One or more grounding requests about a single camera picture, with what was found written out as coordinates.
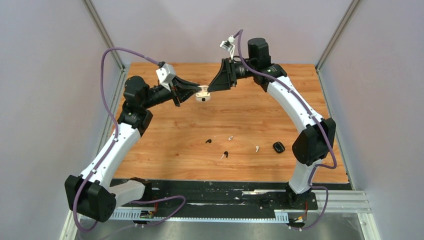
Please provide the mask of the white earbud charging case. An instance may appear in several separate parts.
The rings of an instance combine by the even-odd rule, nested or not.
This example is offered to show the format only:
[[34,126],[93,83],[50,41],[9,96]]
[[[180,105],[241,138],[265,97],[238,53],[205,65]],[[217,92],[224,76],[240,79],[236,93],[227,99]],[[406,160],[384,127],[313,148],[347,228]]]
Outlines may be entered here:
[[200,85],[200,91],[196,92],[194,97],[198,102],[207,102],[211,99],[211,93],[208,91],[208,85]]

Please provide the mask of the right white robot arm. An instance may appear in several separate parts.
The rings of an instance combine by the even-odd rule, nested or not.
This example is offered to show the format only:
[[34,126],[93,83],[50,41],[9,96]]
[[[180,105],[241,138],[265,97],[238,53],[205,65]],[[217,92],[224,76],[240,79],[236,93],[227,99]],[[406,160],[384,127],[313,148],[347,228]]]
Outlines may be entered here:
[[247,58],[234,55],[235,40],[231,35],[220,43],[220,48],[229,52],[230,57],[222,59],[221,68],[207,92],[230,90],[237,80],[252,77],[285,110],[299,135],[292,144],[296,164],[283,200],[290,208],[298,209],[310,196],[317,168],[337,167],[333,150],[336,123],[315,111],[296,90],[282,66],[272,63],[264,38],[252,38],[247,42]]

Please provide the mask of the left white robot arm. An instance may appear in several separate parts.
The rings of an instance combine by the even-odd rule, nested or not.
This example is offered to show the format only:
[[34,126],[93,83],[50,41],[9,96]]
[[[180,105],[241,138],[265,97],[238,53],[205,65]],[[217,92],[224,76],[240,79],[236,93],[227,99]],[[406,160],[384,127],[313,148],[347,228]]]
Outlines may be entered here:
[[74,221],[83,215],[104,223],[117,207],[137,202],[149,206],[153,201],[150,182],[133,177],[111,186],[112,178],[129,150],[149,127],[153,114],[149,108],[174,101],[176,106],[202,91],[198,83],[174,76],[170,88],[150,87],[141,76],[132,76],[124,83],[122,111],[113,120],[114,132],[89,166],[78,176],[69,175],[64,187]]

